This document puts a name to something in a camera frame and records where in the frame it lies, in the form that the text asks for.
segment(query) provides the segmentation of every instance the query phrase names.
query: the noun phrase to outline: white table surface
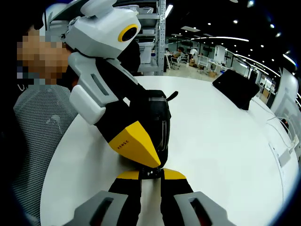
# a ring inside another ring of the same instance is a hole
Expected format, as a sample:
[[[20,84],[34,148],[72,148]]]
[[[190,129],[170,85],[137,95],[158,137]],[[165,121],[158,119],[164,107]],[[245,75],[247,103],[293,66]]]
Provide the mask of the white table surface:
[[[187,177],[194,191],[202,191],[224,207],[237,226],[267,225],[282,206],[298,173],[293,152],[279,169],[269,143],[285,150],[279,134],[266,120],[271,111],[254,97],[249,111],[238,109],[212,83],[168,76],[137,77],[146,89],[161,89],[169,96],[171,130],[166,168]],[[289,141],[277,119],[275,127]],[[76,207],[116,176],[132,169],[131,162],[111,150],[96,127],[79,115],[66,131],[51,160],[44,181],[40,219],[42,226],[59,226],[73,218]],[[137,225],[163,225],[160,182],[142,184],[142,211]]]

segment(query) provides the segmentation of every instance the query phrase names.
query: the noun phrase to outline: person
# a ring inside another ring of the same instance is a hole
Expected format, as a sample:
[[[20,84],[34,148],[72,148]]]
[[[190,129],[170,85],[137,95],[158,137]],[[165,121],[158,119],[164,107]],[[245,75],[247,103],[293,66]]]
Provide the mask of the person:
[[[46,42],[39,33],[43,13],[53,3],[21,1],[14,12],[17,79],[5,82],[1,89],[7,98],[0,117],[0,146],[7,163],[4,205],[14,225],[39,225],[48,164],[77,115],[69,102],[70,90],[78,80],[68,66],[71,50],[61,42]]]
[[[178,52],[175,53],[175,54],[173,54],[173,57],[174,57],[174,58],[178,58],[183,52],[184,52],[184,48],[183,48],[182,46],[180,46],[180,47],[178,48]]]
[[[191,54],[192,58],[193,58],[193,56],[196,56],[197,53],[198,53],[198,51],[197,51],[196,48],[193,48],[193,49],[190,50],[190,54]]]

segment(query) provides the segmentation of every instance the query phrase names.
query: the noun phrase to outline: ceiling light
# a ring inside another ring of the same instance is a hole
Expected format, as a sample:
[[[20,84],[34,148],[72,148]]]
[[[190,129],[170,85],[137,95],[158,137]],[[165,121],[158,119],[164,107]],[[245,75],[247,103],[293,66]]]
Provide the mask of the ceiling light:
[[[249,41],[248,39],[224,37],[224,36],[209,37],[209,39],[234,39],[234,40],[240,40],[240,41]]]
[[[247,65],[244,65],[244,64],[242,64],[242,63],[239,63],[239,64],[242,65],[242,66],[245,67],[245,68],[248,68]]]
[[[267,66],[265,66],[265,65],[263,65],[263,64],[261,64],[261,63],[259,63],[259,62],[257,62],[256,60],[253,60],[253,59],[251,59],[251,58],[248,58],[248,57],[246,57],[246,56],[242,56],[242,55],[239,55],[239,54],[237,54],[237,56],[246,58],[246,59],[251,60],[251,61],[253,61],[253,62],[255,62],[255,63],[258,63],[258,64],[261,65],[262,67],[268,68]],[[276,74],[276,75],[278,75],[278,76],[280,77],[280,75],[279,75],[278,73],[276,73],[275,71],[273,71],[273,70],[270,69],[270,68],[268,68],[268,69],[269,69],[271,72],[273,72],[274,74]]]
[[[165,11],[165,19],[168,17],[168,14],[170,13],[170,11],[172,10],[174,6],[173,5],[168,5],[166,11]]]
[[[193,27],[188,27],[188,26],[183,26],[181,27],[181,29],[185,30],[185,32],[189,31],[189,32],[199,32],[199,29],[193,28]]]
[[[247,7],[250,8],[254,5],[254,1],[248,1]]]
[[[289,62],[291,62],[293,65],[297,66],[297,64],[291,59],[289,58],[287,55],[283,54],[284,58],[287,59]]]

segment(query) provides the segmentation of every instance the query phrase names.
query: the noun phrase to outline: white partition wall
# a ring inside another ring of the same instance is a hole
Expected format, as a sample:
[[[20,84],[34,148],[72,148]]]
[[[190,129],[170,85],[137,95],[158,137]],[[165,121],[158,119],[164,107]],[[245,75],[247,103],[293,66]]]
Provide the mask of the white partition wall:
[[[278,92],[271,107],[272,112],[276,114],[278,108],[283,103],[284,97],[290,98],[295,102],[298,92],[298,80],[285,68],[283,69]]]
[[[216,45],[214,51],[214,61],[218,63],[224,63],[225,59],[225,47]]]

